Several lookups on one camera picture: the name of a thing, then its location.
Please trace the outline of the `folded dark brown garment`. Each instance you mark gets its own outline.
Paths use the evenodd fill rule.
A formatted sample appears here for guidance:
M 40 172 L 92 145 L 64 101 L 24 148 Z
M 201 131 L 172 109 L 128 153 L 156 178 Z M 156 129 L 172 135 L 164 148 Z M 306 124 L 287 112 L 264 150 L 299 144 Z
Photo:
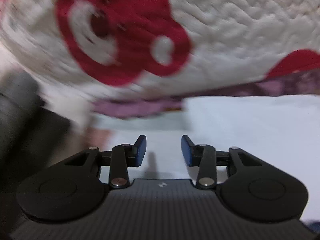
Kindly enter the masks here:
M 23 220 L 16 189 L 48 164 L 49 158 L 70 129 L 71 121 L 43 107 L 26 116 L 1 151 L 1 239 Z

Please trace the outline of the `white t-shirt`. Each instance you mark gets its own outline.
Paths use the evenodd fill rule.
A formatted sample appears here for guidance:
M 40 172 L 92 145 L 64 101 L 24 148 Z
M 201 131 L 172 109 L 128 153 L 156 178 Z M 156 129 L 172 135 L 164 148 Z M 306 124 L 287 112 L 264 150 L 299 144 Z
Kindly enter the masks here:
M 185 131 L 143 131 L 147 151 L 131 179 L 195 179 L 181 151 L 186 134 L 220 151 L 237 146 L 299 179 L 309 193 L 302 220 L 319 221 L 319 96 L 191 98 L 184 118 Z

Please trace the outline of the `white quilt red bears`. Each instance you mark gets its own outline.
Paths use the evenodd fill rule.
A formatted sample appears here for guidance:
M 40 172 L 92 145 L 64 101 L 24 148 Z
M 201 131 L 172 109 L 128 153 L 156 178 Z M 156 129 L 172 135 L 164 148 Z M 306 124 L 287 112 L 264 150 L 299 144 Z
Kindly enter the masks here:
M 1 66 L 116 102 L 319 90 L 319 0 L 1 0 Z

